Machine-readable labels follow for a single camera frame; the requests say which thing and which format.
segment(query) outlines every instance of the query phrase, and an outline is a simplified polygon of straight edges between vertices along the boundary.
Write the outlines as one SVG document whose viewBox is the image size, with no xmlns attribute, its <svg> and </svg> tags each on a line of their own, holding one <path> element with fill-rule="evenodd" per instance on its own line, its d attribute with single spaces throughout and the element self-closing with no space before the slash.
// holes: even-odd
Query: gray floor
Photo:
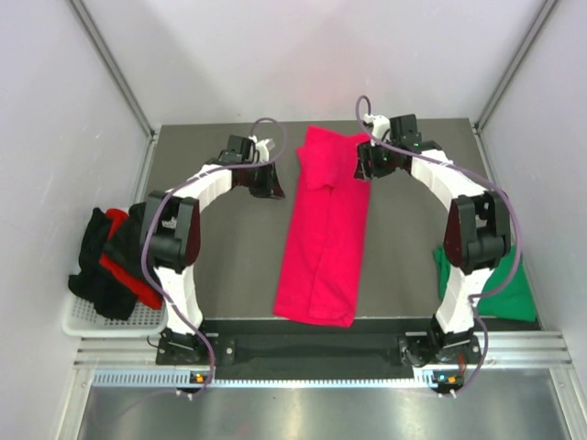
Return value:
<svg viewBox="0 0 587 440">
<path fill-rule="evenodd" d="M 356 122 L 313 124 L 357 132 Z M 277 164 L 285 200 L 254 199 L 238 188 L 206 208 L 195 275 L 205 316 L 271 316 L 299 173 L 294 148 L 302 144 L 307 126 L 286 124 L 290 148 Z M 249 124 L 164 126 L 147 192 L 192 176 L 226 147 L 228 135 L 247 136 L 249 129 Z M 469 120 L 422 120 L 420 129 L 459 165 L 484 173 Z M 270 125 L 258 132 L 260 138 L 279 135 Z M 442 243 L 446 218 L 436 198 L 404 172 L 372 183 L 358 316 L 429 316 L 438 308 L 432 250 Z"/>
<path fill-rule="evenodd" d="M 547 370 L 487 370 L 457 400 L 430 390 L 215 389 L 189 402 L 173 392 L 93 389 L 80 440 L 570 438 Z"/>
</svg>

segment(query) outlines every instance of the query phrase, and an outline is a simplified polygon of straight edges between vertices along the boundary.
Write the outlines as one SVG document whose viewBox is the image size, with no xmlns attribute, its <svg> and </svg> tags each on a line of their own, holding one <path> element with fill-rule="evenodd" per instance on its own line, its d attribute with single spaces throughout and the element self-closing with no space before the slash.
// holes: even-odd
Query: plastic laundry basket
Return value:
<svg viewBox="0 0 587 440">
<path fill-rule="evenodd" d="M 81 337 L 145 337 L 156 335 L 165 328 L 167 313 L 152 310 L 137 302 L 127 321 L 106 319 L 96 313 L 91 302 L 69 292 L 67 309 L 61 326 L 67 335 Z"/>
</svg>

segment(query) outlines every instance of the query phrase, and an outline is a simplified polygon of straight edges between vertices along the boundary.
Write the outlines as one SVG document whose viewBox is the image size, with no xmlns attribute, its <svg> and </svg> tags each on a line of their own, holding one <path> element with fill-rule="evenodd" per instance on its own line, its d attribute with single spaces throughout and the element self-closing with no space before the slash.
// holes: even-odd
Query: red cloth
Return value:
<svg viewBox="0 0 587 440">
<path fill-rule="evenodd" d="M 112 226 L 108 233 L 108 239 L 116 232 L 118 227 L 128 219 L 128 214 L 119 209 L 111 208 L 106 211 L 106 217 L 112 220 Z M 118 266 L 110 257 L 102 253 L 100 257 L 100 265 L 112 272 L 114 277 L 122 284 L 127 286 L 133 293 L 138 296 L 138 300 L 151 309 L 160 310 L 163 306 L 163 299 L 150 286 L 145 284 L 142 280 L 137 280 L 120 266 Z"/>
<path fill-rule="evenodd" d="M 357 310 L 370 185 L 354 179 L 357 145 L 311 126 L 301 164 L 273 313 L 315 325 L 349 327 Z"/>
</svg>

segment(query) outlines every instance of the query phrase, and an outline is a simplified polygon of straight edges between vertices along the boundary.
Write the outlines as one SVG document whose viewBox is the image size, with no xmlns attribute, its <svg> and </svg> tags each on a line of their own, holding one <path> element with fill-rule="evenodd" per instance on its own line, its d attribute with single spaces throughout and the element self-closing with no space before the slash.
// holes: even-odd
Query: folded green fabric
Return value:
<svg viewBox="0 0 587 440">
<path fill-rule="evenodd" d="M 485 283 L 484 292 L 496 288 L 505 280 L 514 264 L 514 253 L 515 247 L 512 246 L 510 253 L 502 258 L 497 269 L 493 271 L 492 276 Z M 434 260 L 438 269 L 438 296 L 443 299 L 447 292 L 450 274 L 450 263 L 444 248 L 440 247 L 434 251 Z M 479 314 L 484 316 L 536 321 L 536 307 L 522 261 L 520 261 L 520 266 L 517 268 L 512 282 L 501 293 L 481 299 L 477 310 L 479 310 Z"/>
</svg>

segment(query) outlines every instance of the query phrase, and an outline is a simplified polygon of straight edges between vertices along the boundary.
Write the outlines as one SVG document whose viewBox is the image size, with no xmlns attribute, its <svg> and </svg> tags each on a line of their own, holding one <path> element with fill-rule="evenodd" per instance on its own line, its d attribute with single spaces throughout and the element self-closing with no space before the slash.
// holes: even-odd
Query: purple cable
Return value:
<svg viewBox="0 0 587 440">
<path fill-rule="evenodd" d="M 267 165 L 267 164 L 275 162 L 287 149 L 287 130 L 285 129 L 285 126 L 281 122 L 273 119 L 272 117 L 262 117 L 260 119 L 257 119 L 254 122 L 254 124 L 252 125 L 252 128 L 250 130 L 250 134 L 252 136 L 254 135 L 254 132 L 257 129 L 257 126 L 261 122 L 271 122 L 273 124 L 276 124 L 282 130 L 282 135 L 283 135 L 283 147 L 278 151 L 278 153 L 272 159 L 270 159 L 267 162 L 263 162 L 264 165 Z M 159 223 L 159 219 L 161 218 L 161 213 L 163 212 L 165 205 L 167 204 L 167 202 L 169 202 L 169 200 L 172 198 L 172 196 L 175 193 L 177 193 L 179 190 L 181 190 L 183 187 L 190 185 L 194 182 L 197 182 L 200 179 L 202 179 L 203 177 L 209 176 L 210 174 L 212 174 L 214 172 L 223 171 L 223 170 L 242 170 L 242 169 L 246 169 L 246 168 L 257 168 L 258 166 L 259 166 L 259 163 L 250 163 L 250 164 L 226 165 L 226 166 L 214 168 L 209 171 L 200 172 L 199 174 L 193 176 L 191 179 L 188 179 L 184 183 L 181 183 L 181 184 L 177 185 L 175 188 L 172 188 L 170 191 L 167 192 L 165 197 L 163 197 L 163 200 L 161 200 L 161 203 L 159 204 L 157 211 L 155 211 L 155 215 L 153 216 L 153 219 L 151 221 L 149 231 L 147 232 L 147 236 L 145 237 L 145 245 L 143 246 L 143 249 L 142 249 L 142 252 L 140 255 L 140 267 L 142 269 L 142 272 L 143 272 L 145 279 L 149 282 L 149 284 L 151 285 L 151 287 L 155 291 L 159 292 L 169 303 L 172 304 L 173 311 L 176 312 L 177 315 L 179 316 L 179 318 L 183 321 L 183 323 L 186 324 L 188 327 L 190 327 L 194 331 L 194 333 L 202 340 L 202 342 L 204 343 L 204 345 L 206 347 L 206 350 L 208 351 L 208 356 L 210 357 L 210 374 L 208 374 L 208 376 L 206 377 L 205 382 L 202 384 L 202 387 L 200 388 L 200 390 L 198 390 L 197 392 L 192 394 L 192 399 L 195 399 L 196 397 L 200 396 L 208 388 L 208 386 L 212 382 L 212 379 L 214 376 L 214 365 L 216 363 L 216 356 L 214 353 L 214 349 L 212 348 L 210 341 L 208 341 L 208 338 L 205 337 L 205 335 L 202 332 L 200 332 L 195 325 L 190 323 L 190 321 L 187 319 L 187 317 L 185 317 L 185 315 L 178 309 L 178 307 L 175 305 L 175 303 L 173 303 L 171 296 L 169 296 L 169 294 L 166 291 L 164 291 L 161 288 L 161 286 L 159 284 L 157 284 L 155 282 L 155 280 L 150 276 L 148 268 L 147 268 L 147 249 L 149 249 L 149 244 L 150 244 L 150 241 L 153 237 L 155 227 Z M 172 392 L 175 392 L 175 390 L 156 390 L 150 394 L 147 394 L 146 396 L 143 396 L 142 398 L 138 399 L 137 401 L 130 404 L 127 408 L 125 408 L 117 417 L 114 418 L 114 420 L 112 420 L 110 423 L 108 423 L 107 426 L 110 426 L 111 424 L 115 423 L 121 417 L 126 415 L 129 411 L 136 408 L 141 403 L 147 401 L 151 397 L 159 396 L 162 394 L 169 394 Z M 93 420 L 94 424 L 98 425 L 94 412 L 95 412 L 95 409 L 93 409 L 93 412 L 92 412 L 92 420 Z"/>
<path fill-rule="evenodd" d="M 452 163 L 445 163 L 445 162 L 442 162 L 441 160 L 432 159 L 432 158 L 423 156 L 421 154 L 413 153 L 412 151 L 406 151 L 405 149 L 397 148 L 397 147 L 394 147 L 393 145 L 386 144 L 385 142 L 382 142 L 381 140 L 376 138 L 363 125 L 362 119 L 360 118 L 360 103 L 362 101 L 365 101 L 367 103 L 369 114 L 371 113 L 371 100 L 369 99 L 368 96 L 362 94 L 361 96 L 359 96 L 359 98 L 357 99 L 357 103 L 355 104 L 355 117 L 357 118 L 357 122 L 359 123 L 360 130 L 362 132 L 366 133 L 373 142 L 375 142 L 377 145 L 380 145 L 380 146 L 382 146 L 386 149 L 389 149 L 395 153 L 403 154 L 405 156 L 410 156 L 412 158 L 426 160 L 428 162 L 435 163 L 437 165 L 442 165 L 442 166 L 445 166 L 445 167 L 450 168 L 455 171 L 459 171 L 459 172 L 463 173 L 465 176 L 469 177 L 470 179 L 479 182 L 480 184 L 482 184 L 486 188 L 491 188 L 496 193 L 498 193 L 499 196 L 504 200 L 505 206 L 507 207 L 507 211 L 510 213 L 510 216 L 512 217 L 512 225 L 514 226 L 514 236 L 515 236 L 516 247 L 515 247 L 514 264 L 512 265 L 510 272 L 507 274 L 507 277 L 505 278 L 505 280 L 499 286 L 497 286 L 495 289 L 493 289 L 491 291 L 487 291 L 485 293 L 480 292 L 480 293 L 474 293 L 472 295 L 469 295 L 469 303 L 471 305 L 473 317 L 479 323 L 479 326 L 481 327 L 481 329 L 483 331 L 483 337 L 485 339 L 485 341 L 484 341 L 485 343 L 484 343 L 481 359 L 479 360 L 479 364 L 477 364 L 477 367 L 471 373 L 469 380 L 467 380 L 465 382 L 465 384 L 462 386 L 462 388 L 460 390 L 456 391 L 456 393 L 455 393 L 455 397 L 456 397 L 456 396 L 460 395 L 461 393 L 463 393 L 469 387 L 469 385 L 475 380 L 475 378 L 477 378 L 477 375 L 479 374 L 479 371 L 481 370 L 481 366 L 485 362 L 485 358 L 487 357 L 487 351 L 489 349 L 489 332 L 487 330 L 487 326 L 485 325 L 485 323 L 483 322 L 483 320 L 479 316 L 479 313 L 477 312 L 477 308 L 475 307 L 474 302 L 475 302 L 475 300 L 480 300 L 481 298 L 487 298 L 490 296 L 494 296 L 497 293 L 500 293 L 503 289 L 505 289 L 505 287 L 507 287 L 507 285 L 514 278 L 515 273 L 517 272 L 517 268 L 520 265 L 520 260 L 522 258 L 522 237 L 520 235 L 520 223 L 517 219 L 517 215 L 515 214 L 514 207 L 512 206 L 509 198 L 507 197 L 507 194 L 492 181 L 489 181 L 488 179 L 484 178 L 483 176 L 481 176 L 480 174 L 478 174 L 474 171 L 467 170 L 467 169 L 462 168 L 458 165 L 455 165 Z"/>
</svg>

